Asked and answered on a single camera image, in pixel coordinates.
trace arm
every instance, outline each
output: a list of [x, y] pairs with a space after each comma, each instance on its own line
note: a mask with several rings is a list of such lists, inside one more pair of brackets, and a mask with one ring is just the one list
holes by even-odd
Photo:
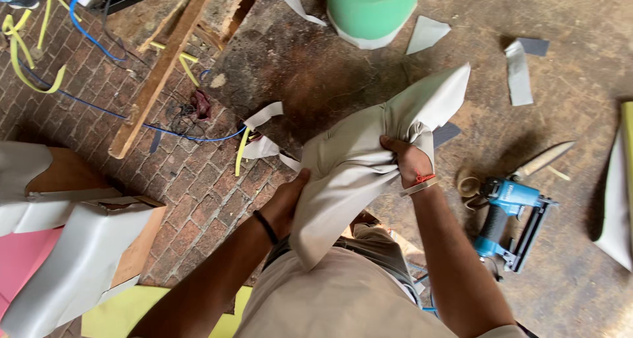
[[[397, 153], [404, 188], [419, 174], [432, 173], [431, 161], [420, 149], [381, 137], [382, 146]], [[429, 280], [440, 317], [459, 337], [477, 337], [504, 325], [514, 325], [510, 308], [446, 203], [439, 185], [411, 195], [424, 245]]]
[[[290, 233], [294, 206], [310, 172], [277, 188], [259, 210], [277, 237]], [[189, 276], [145, 314], [129, 337], [207, 338], [213, 327], [257, 265], [272, 248], [263, 225], [254, 217], [240, 225]]]

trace shoe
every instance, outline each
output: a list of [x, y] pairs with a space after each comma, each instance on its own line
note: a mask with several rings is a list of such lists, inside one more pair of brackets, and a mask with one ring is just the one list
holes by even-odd
[[39, 0], [12, 0], [9, 2], [9, 7], [13, 9], [35, 9], [39, 7]]

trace knife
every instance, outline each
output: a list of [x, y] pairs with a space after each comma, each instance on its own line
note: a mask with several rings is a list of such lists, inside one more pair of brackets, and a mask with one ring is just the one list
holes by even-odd
[[507, 179], [514, 182], [520, 182], [525, 180], [531, 174], [539, 171], [547, 165], [553, 163], [556, 159], [563, 156], [576, 144], [576, 141], [565, 141], [558, 145], [554, 145], [551, 148], [543, 151], [532, 160], [521, 165], [518, 169], [508, 175]]

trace green foam roll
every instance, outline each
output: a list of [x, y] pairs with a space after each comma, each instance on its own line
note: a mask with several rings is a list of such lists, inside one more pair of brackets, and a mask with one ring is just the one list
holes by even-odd
[[327, 0], [327, 7], [339, 31], [353, 38], [376, 40], [397, 33], [417, 1]]

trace red thread bracelet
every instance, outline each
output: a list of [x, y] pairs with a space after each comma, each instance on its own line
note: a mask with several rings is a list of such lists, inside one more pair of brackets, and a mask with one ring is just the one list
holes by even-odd
[[418, 169], [413, 168], [415, 170], [415, 172], [418, 174], [418, 176], [415, 177], [415, 183], [413, 185], [411, 185], [411, 187], [416, 186], [421, 184], [424, 181], [428, 181], [430, 179], [432, 179], [433, 177], [435, 177], [435, 174], [428, 174], [426, 176], [422, 176], [420, 174], [420, 172], [418, 171]]

